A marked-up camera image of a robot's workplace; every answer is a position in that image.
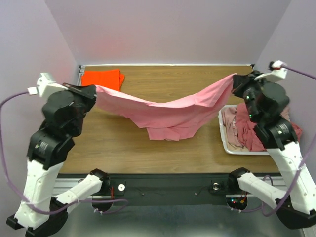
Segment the pink t shirt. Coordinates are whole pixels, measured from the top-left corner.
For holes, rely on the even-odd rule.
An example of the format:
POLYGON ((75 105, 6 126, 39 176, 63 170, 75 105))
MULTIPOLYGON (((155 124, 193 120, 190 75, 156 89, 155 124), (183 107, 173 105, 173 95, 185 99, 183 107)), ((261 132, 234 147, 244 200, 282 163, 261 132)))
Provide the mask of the pink t shirt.
POLYGON ((229 75, 186 97, 156 103, 98 85, 96 106, 130 119, 147 130, 151 140, 179 141, 192 138, 226 105, 233 88, 229 75))

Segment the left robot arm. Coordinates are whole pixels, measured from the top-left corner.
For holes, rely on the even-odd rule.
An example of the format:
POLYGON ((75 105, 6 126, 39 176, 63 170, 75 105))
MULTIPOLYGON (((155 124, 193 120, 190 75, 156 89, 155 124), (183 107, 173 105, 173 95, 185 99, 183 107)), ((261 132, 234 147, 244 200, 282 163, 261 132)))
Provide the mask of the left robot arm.
POLYGON ((68 191, 53 196, 56 178, 69 151, 73 138, 81 135, 83 120, 96 102, 96 87, 51 84, 30 87, 29 95, 48 99, 42 108, 44 121, 35 132, 27 152, 27 178, 21 204, 6 223, 13 229, 24 228, 27 237, 48 237, 66 223, 70 212, 90 195, 106 194, 110 188, 107 173, 91 171, 68 191))

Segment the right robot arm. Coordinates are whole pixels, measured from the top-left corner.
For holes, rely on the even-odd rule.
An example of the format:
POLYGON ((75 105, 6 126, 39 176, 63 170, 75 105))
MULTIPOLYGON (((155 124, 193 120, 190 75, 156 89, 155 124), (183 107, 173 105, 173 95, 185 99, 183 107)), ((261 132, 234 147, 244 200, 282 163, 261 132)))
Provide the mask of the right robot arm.
POLYGON ((227 187, 254 195, 272 208, 289 229, 309 228, 316 223, 316 185, 301 155, 296 132, 281 112, 289 104, 285 89, 254 74, 234 75, 232 93, 245 102, 254 131, 276 163, 288 188, 285 192, 241 167, 229 174, 227 187))

